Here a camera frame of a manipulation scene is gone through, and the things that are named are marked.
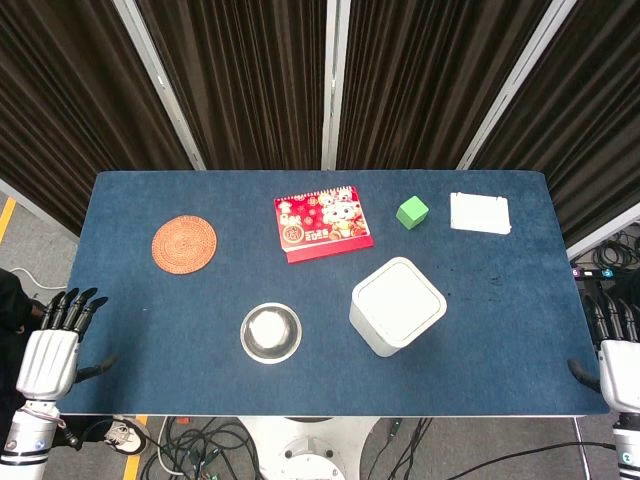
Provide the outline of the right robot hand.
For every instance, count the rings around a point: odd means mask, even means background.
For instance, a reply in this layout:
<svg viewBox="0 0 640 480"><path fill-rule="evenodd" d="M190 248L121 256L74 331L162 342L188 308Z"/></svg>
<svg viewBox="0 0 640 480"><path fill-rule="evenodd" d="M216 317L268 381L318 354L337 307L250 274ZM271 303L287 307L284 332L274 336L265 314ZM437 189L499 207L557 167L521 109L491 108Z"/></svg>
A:
<svg viewBox="0 0 640 480"><path fill-rule="evenodd" d="M582 305L599 366L589 374L576 359L567 366L582 385L620 414L639 414L639 307L606 293L585 293Z"/></svg>

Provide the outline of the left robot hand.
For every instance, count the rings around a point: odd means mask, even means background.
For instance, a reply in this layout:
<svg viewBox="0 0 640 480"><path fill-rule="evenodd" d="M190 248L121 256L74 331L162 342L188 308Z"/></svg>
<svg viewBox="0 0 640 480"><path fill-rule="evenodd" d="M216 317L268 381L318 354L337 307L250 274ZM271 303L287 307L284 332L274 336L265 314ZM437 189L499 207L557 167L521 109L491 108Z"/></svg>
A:
<svg viewBox="0 0 640 480"><path fill-rule="evenodd" d="M83 292L60 292L44 310L40 328L29 338L16 389L29 401L56 402L72 386L99 376L114 365L117 356L84 368L77 366L79 349L95 313L108 298L95 287Z"/></svg>

